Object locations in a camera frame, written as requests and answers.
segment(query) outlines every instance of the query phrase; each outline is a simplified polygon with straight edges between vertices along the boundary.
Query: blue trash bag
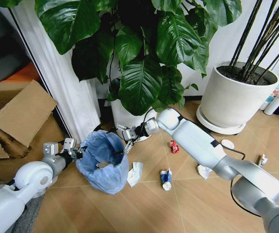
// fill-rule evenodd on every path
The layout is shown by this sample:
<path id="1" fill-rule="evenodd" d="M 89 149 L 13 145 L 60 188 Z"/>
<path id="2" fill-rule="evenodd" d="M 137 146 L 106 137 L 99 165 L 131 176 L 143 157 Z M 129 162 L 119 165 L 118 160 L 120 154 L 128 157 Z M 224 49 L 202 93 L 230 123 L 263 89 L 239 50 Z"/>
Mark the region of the blue trash bag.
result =
<path id="1" fill-rule="evenodd" d="M 83 158 L 76 161 L 77 169 L 90 184 L 101 191 L 116 194 L 126 184 L 129 161 L 124 153 L 114 154 L 124 149 L 121 139 L 114 133 L 104 130 L 92 132 L 80 145 L 87 146 Z M 101 162 L 110 163 L 104 168 L 97 168 Z"/>

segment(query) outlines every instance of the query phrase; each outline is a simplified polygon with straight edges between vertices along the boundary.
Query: crushed can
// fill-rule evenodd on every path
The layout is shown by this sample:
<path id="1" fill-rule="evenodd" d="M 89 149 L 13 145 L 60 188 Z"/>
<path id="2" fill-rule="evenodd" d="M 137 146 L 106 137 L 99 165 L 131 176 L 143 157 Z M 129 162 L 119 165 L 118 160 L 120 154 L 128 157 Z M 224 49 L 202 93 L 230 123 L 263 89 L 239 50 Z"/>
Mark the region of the crushed can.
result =
<path id="1" fill-rule="evenodd" d="M 177 154 L 179 152 L 179 146 L 176 144 L 174 140 L 170 141 L 170 149 L 173 154 Z"/>
<path id="2" fill-rule="evenodd" d="M 172 188 L 172 184 L 170 183 L 172 179 L 172 171 L 168 168 L 167 171 L 161 171 L 160 175 L 163 189 L 169 191 Z"/>

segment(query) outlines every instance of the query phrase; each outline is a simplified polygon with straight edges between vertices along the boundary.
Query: trash on floor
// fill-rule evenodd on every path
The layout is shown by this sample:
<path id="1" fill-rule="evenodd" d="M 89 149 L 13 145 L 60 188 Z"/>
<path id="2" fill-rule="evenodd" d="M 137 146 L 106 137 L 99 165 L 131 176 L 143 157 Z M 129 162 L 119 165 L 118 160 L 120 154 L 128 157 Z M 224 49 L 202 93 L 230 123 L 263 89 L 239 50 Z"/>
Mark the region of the trash on floor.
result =
<path id="1" fill-rule="evenodd" d="M 172 188 L 170 180 L 172 179 L 172 171 L 168 168 L 167 171 L 161 171 L 162 187 L 165 191 L 169 191 Z"/>
<path id="2" fill-rule="evenodd" d="M 128 173 L 128 183 L 131 187 L 135 186 L 141 179 L 143 163 L 133 162 L 133 168 Z"/>
<path id="3" fill-rule="evenodd" d="M 177 154 L 179 152 L 179 146 L 176 144 L 174 140 L 170 141 L 170 149 L 173 154 Z"/>
<path id="4" fill-rule="evenodd" d="M 268 158 L 266 158 L 265 154 L 259 155 L 258 166 L 263 167 L 263 165 L 265 165 L 267 161 L 268 161 Z"/>
<path id="5" fill-rule="evenodd" d="M 209 173 L 212 171 L 209 167 L 205 167 L 202 165 L 197 166 L 197 171 L 200 174 L 201 177 L 204 179 L 207 179 L 209 177 Z"/>
<path id="6" fill-rule="evenodd" d="M 222 144 L 223 146 L 225 146 L 225 147 L 230 148 L 230 149 L 234 149 L 234 143 L 231 142 L 230 140 L 223 139 L 223 140 L 221 141 L 221 144 Z"/>
<path id="7" fill-rule="evenodd" d="M 129 161 L 126 154 L 116 153 L 124 149 L 116 134 L 98 130 L 90 133 L 80 146 L 87 146 L 87 149 L 83 158 L 76 161 L 76 166 L 94 188 L 109 194 L 116 194 L 124 188 Z M 104 161 L 109 164 L 103 168 L 96 167 Z"/>

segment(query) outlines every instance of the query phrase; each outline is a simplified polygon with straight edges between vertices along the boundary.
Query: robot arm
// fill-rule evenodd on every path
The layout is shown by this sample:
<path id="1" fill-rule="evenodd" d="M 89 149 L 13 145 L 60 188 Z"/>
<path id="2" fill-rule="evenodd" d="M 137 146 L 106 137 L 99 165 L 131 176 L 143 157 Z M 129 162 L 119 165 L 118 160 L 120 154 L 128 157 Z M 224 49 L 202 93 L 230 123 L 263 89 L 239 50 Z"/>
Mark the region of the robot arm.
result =
<path id="1" fill-rule="evenodd" d="M 279 233 L 279 181 L 250 161 L 233 159 L 208 133 L 191 121 L 184 119 L 173 109 L 164 110 L 158 116 L 128 129 L 117 126 L 123 132 L 128 153 L 136 139 L 166 131 L 199 164 L 211 168 L 224 179 L 242 177 L 232 187 L 234 196 L 254 214 L 263 219 L 267 233 Z M 0 189 L 0 233 L 5 232 L 22 214 L 25 204 L 45 192 L 57 176 L 74 159 L 81 158 L 84 149 L 74 149 L 76 141 L 67 138 L 61 153 L 57 143 L 44 144 L 42 162 L 31 162 L 19 169 L 15 183 Z"/>
<path id="2" fill-rule="evenodd" d="M 0 189 L 0 233 L 15 223 L 30 199 L 43 195 L 62 170 L 73 160 L 82 158 L 84 148 L 76 149 L 75 145 L 75 139 L 66 138 L 64 148 L 58 153 L 58 143 L 45 143 L 43 160 L 22 166 L 12 184 Z"/>
<path id="3" fill-rule="evenodd" d="M 159 128 L 171 135 L 199 164 L 209 167 L 218 176 L 233 180 L 241 175 L 231 188 L 234 196 L 249 211 L 262 217 L 266 232 L 279 233 L 279 206 L 276 204 L 279 181 L 276 178 L 250 161 L 227 156 L 211 135 L 174 109 L 163 110 L 157 119 L 149 119 L 143 127 L 126 129 L 123 136 L 131 147 L 138 134 L 148 136 L 157 133 Z"/>

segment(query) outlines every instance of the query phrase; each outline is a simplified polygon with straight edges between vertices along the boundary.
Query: blue can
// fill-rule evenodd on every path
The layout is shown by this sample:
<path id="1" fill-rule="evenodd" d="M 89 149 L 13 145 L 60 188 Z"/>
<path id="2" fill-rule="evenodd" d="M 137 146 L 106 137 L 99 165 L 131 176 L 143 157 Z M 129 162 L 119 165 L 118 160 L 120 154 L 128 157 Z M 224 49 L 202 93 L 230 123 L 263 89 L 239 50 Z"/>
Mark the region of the blue can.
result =
<path id="1" fill-rule="evenodd" d="M 172 179 L 172 171 L 168 168 L 167 171 L 161 171 L 160 175 L 163 189 L 169 191 L 172 188 L 172 184 L 170 183 Z"/>

